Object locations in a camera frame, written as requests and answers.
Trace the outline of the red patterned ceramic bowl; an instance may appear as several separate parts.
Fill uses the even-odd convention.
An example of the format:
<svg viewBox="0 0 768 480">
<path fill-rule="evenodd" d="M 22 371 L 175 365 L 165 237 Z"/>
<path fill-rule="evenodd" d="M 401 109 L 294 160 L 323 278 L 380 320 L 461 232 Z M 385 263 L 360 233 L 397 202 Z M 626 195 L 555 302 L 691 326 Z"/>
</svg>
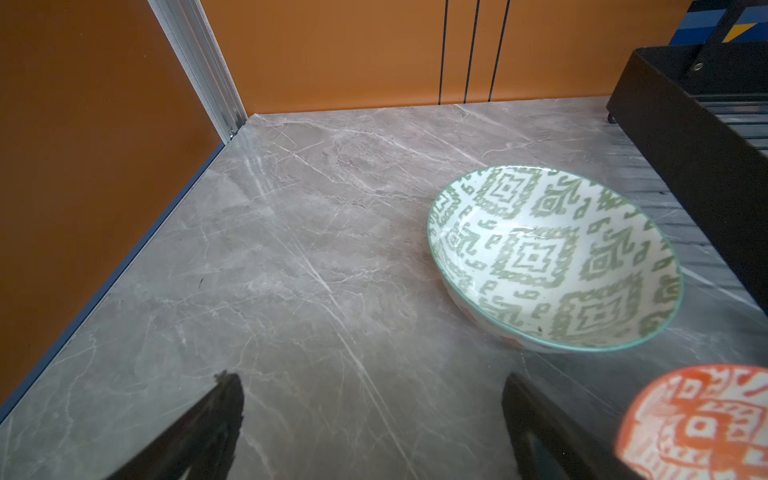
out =
<svg viewBox="0 0 768 480">
<path fill-rule="evenodd" d="M 643 479 L 765 479 L 767 370 L 710 364 L 663 375 L 633 400 L 614 452 Z"/>
</svg>

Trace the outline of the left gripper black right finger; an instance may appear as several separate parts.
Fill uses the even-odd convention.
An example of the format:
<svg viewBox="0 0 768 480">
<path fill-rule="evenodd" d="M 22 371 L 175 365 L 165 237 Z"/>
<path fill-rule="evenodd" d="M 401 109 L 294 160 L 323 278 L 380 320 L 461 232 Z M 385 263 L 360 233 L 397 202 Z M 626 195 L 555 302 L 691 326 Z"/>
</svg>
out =
<svg viewBox="0 0 768 480">
<path fill-rule="evenodd" d="M 521 376 L 509 374 L 501 405 L 521 478 L 639 477 L 606 445 Z"/>
</svg>

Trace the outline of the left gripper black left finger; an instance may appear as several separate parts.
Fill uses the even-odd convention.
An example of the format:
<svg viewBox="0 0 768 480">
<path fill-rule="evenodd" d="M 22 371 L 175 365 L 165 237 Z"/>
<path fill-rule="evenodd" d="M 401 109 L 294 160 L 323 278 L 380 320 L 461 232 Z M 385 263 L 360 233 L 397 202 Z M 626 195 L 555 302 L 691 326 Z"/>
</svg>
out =
<svg viewBox="0 0 768 480">
<path fill-rule="evenodd" d="M 216 385 L 111 479 L 225 479 L 243 422 L 240 376 L 222 371 Z"/>
</svg>

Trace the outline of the green patterned ceramic bowl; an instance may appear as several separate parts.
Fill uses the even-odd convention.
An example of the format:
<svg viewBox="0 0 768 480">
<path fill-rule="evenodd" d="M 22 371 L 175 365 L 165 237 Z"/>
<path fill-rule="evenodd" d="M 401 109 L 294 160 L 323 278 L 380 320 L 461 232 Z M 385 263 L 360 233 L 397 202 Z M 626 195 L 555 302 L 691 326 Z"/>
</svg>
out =
<svg viewBox="0 0 768 480">
<path fill-rule="evenodd" d="M 623 195 L 556 169 L 467 173 L 433 201 L 430 253 L 479 328 L 521 349 L 602 353 L 640 345 L 677 316 L 680 261 Z"/>
</svg>

